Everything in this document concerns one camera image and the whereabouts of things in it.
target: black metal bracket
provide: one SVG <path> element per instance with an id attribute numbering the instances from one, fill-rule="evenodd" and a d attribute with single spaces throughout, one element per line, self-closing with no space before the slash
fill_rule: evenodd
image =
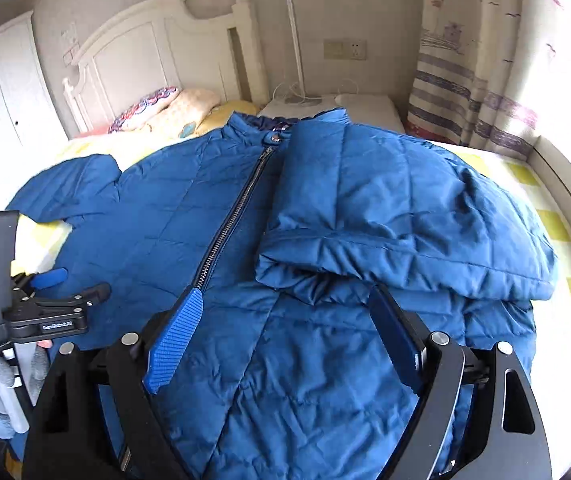
<path id="1" fill-rule="evenodd" d="M 443 332 L 429 333 L 382 285 L 371 291 L 369 308 L 401 382 L 419 395 L 378 480 L 552 479 L 541 414 L 509 343 L 470 349 Z M 438 475 L 435 464 L 462 384 L 474 384 L 463 442 L 450 471 Z"/>
<path id="2" fill-rule="evenodd" d="M 369 299 L 374 324 L 401 381 L 419 402 L 377 480 L 551 480 L 550 455 L 532 389 L 512 347 L 459 346 L 430 332 L 417 314 L 401 310 L 384 286 Z M 129 333 L 102 351 L 65 343 L 34 409 L 25 480 L 123 479 L 108 446 L 97 384 L 110 384 L 124 438 L 143 478 L 192 480 L 166 441 L 143 385 L 150 338 L 166 319 L 154 316 L 141 336 Z M 435 464 L 462 384 L 473 384 L 465 436 L 445 473 Z"/>
<path id="3" fill-rule="evenodd" d="M 140 336 L 127 333 L 99 351 L 72 343 L 60 347 L 32 413 L 25 480 L 121 480 L 129 478 L 133 464 L 143 478 L 193 480 L 166 440 L 142 383 L 148 340 L 165 315 L 153 316 Z M 99 384 L 112 388 L 133 463 L 120 463 L 108 445 Z"/>

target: blue rubber pad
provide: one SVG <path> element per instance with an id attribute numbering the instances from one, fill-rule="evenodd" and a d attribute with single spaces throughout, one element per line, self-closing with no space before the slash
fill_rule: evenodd
<path id="1" fill-rule="evenodd" d="M 172 380 L 187 344 L 194 335 L 203 314 L 201 290 L 193 288 L 166 321 L 148 354 L 148 371 L 143 385 L 150 394 Z"/>
<path id="2" fill-rule="evenodd" d="M 421 350 L 403 323 L 403 311 L 387 289 L 379 286 L 373 287 L 367 304 L 399 379 L 418 395 L 423 388 Z"/>
<path id="3" fill-rule="evenodd" d="M 67 278 L 68 270 L 59 267 L 58 269 L 48 270 L 47 272 L 35 275 L 30 280 L 30 285 L 37 290 L 41 290 L 42 288 L 59 285 L 59 283 L 64 282 Z"/>

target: curtain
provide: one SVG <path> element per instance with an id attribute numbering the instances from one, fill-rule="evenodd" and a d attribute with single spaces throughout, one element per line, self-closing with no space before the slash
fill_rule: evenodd
<path id="1" fill-rule="evenodd" d="M 571 0 L 424 0 L 408 132 L 525 160 L 571 127 Z"/>

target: blue puffer jacket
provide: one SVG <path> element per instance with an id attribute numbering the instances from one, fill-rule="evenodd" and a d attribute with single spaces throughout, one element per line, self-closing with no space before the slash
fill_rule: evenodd
<path id="1" fill-rule="evenodd" d="M 34 177 L 9 207 L 74 226 L 57 260 L 69 278 L 52 294 L 112 285 L 78 345 L 107 346 L 172 306 L 261 156 L 203 318 L 155 397 L 195 475 L 376 478 L 416 398 L 364 307 L 368 283 L 461 344 L 510 341 L 529 370 L 529 300 L 550 297 L 556 266 L 537 215 L 457 156 L 344 110 L 280 137 L 235 114 L 123 174 L 93 155 Z M 469 392 L 441 463 L 468 406 Z"/>

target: white wooden headboard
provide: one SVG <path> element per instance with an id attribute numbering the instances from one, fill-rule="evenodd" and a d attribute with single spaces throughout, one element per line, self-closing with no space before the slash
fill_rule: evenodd
<path id="1" fill-rule="evenodd" d="M 185 1 L 136 4 L 107 20 L 83 44 L 72 60 L 78 83 L 63 80 L 65 99 L 81 132 L 112 122 L 162 86 L 207 88 L 222 102 L 245 98 L 267 104 L 267 76 L 251 2 L 236 0 L 231 14 L 197 20 Z"/>

